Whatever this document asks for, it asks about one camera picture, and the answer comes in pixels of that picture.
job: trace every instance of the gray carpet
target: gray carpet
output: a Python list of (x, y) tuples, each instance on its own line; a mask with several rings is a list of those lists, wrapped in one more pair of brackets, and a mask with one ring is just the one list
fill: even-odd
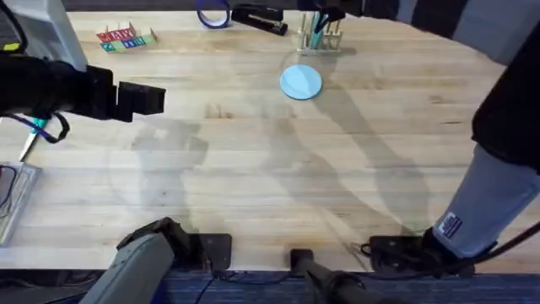
[[(251, 273), (247, 279), (262, 282), (282, 276), (283, 273)], [(170, 271), (163, 281), (168, 302), (193, 304), (208, 280), (210, 276), (206, 274)], [(369, 291), (418, 304), (540, 303), (540, 276), (537, 275), (491, 274), (469, 280), (363, 281)], [(302, 279), (289, 279), (279, 285), (237, 285), (214, 281), (200, 303), (311, 304), (312, 300), (312, 294)]]

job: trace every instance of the blue tape roll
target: blue tape roll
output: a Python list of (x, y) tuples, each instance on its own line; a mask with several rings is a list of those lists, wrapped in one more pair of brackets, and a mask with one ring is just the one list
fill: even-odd
[[(201, 9), (203, 8), (203, 4), (206, 3), (214, 3), (219, 4), (221, 7), (224, 8), (226, 16), (225, 18), (222, 18), (220, 20), (211, 20), (207, 16), (203, 14)], [(230, 21), (230, 5), (227, 2), (227, 0), (197, 0), (197, 17), (199, 18), (199, 21), (201, 21), (204, 26), (208, 27), (209, 29), (224, 29), (227, 26), (229, 26)]]

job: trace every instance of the wooden table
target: wooden table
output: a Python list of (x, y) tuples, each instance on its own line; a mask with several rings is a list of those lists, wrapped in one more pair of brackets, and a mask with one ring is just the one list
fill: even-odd
[[(504, 69), (373, 19), (342, 22), (341, 55), (299, 57), (298, 13), (286, 13), (285, 37), (206, 30), (193, 12), (69, 16), (90, 64), (167, 89), (165, 114), (131, 124), (67, 115), (67, 139), (40, 141), (29, 158), (44, 175), (1, 268), (105, 269), (126, 234), (169, 216), (187, 231), (230, 233), (232, 269), (287, 269), (289, 249), (308, 247), (331, 269), (367, 270), (351, 242), (421, 233), (444, 212), (472, 157), (473, 113)], [(161, 42), (105, 53), (94, 31), (112, 20), (152, 26)], [(280, 91), (294, 63), (323, 77), (314, 100)], [(15, 160), (28, 130), (0, 129), (0, 156)], [(501, 240), (539, 215), (533, 204)], [(539, 272), (538, 248), (533, 238), (480, 269)]]

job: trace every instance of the pen holder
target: pen holder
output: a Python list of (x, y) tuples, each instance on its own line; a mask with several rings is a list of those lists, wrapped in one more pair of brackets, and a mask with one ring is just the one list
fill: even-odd
[(316, 35), (315, 28), (317, 16), (314, 13), (302, 14), (302, 22), (298, 29), (298, 46), (296, 51), (300, 55), (316, 55), (325, 52), (340, 52), (343, 32), (339, 29), (340, 20), (328, 23), (323, 33)]

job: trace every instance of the blue label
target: blue label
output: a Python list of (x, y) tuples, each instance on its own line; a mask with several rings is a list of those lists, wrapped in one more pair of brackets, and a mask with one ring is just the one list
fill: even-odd
[(143, 37), (134, 37), (132, 38), (132, 41), (135, 43), (135, 45), (137, 46), (144, 46), (146, 45), (146, 43), (144, 42), (144, 39)]
[(115, 47), (110, 42), (101, 43), (101, 47), (107, 52), (115, 51)]
[(122, 43), (126, 48), (131, 48), (131, 47), (137, 46), (137, 45), (135, 44), (135, 42), (133, 42), (131, 39), (125, 39), (125, 40), (121, 41), (121, 43)]

